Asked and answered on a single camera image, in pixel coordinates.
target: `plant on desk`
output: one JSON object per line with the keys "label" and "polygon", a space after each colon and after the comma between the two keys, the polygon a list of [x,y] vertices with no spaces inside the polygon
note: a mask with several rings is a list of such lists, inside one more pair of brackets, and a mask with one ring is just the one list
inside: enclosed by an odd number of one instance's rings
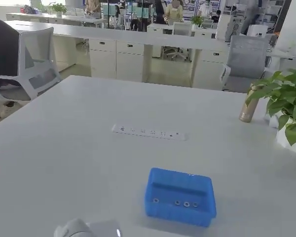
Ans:
{"label": "plant on desk", "polygon": [[296,152],[296,70],[288,71],[288,76],[275,72],[271,78],[256,81],[254,84],[263,88],[252,93],[246,103],[254,98],[269,98],[266,111],[278,117],[277,142]]}
{"label": "plant on desk", "polygon": [[56,12],[57,16],[62,16],[62,13],[65,14],[67,12],[66,7],[62,3],[54,4],[52,9]]}
{"label": "plant on desk", "polygon": [[201,27],[203,20],[204,18],[202,16],[193,16],[191,22],[192,24]]}

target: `gray mesh chair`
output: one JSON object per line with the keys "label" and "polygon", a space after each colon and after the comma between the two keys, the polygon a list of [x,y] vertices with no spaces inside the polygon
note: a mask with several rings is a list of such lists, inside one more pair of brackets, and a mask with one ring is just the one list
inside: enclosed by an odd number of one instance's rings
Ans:
{"label": "gray mesh chair", "polygon": [[18,73],[0,76],[20,86],[0,89],[1,101],[30,101],[61,81],[52,42],[54,28],[24,32],[19,36]]}
{"label": "gray mesh chair", "polygon": [[264,38],[232,36],[227,64],[221,75],[222,89],[247,93],[265,68],[267,41]]}

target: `blue plastic tray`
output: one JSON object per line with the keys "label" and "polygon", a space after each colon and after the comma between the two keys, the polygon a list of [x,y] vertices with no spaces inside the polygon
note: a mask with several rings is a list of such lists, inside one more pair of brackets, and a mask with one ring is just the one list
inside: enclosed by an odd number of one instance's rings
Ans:
{"label": "blue plastic tray", "polygon": [[216,217],[209,177],[152,168],[145,194],[146,215],[208,227]]}

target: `power strip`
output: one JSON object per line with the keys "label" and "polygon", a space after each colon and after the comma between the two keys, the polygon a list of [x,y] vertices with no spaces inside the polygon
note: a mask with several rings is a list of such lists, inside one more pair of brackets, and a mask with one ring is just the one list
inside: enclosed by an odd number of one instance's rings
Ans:
{"label": "power strip", "polygon": [[154,129],[135,128],[128,125],[115,124],[112,129],[113,132],[124,133],[129,135],[164,138],[169,140],[185,141],[186,135],[180,132],[165,132]]}

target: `gold water bottle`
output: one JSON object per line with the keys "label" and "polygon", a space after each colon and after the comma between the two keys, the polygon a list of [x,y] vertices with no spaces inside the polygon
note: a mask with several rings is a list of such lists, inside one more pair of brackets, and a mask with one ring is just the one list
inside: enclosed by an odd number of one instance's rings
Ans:
{"label": "gold water bottle", "polygon": [[[247,94],[246,100],[249,98],[250,95],[252,95],[253,92],[261,89],[261,86],[256,86],[251,84],[251,89]],[[251,122],[253,114],[255,113],[256,107],[258,105],[259,99],[252,99],[248,105],[245,103],[243,104],[239,119],[243,122]]]}

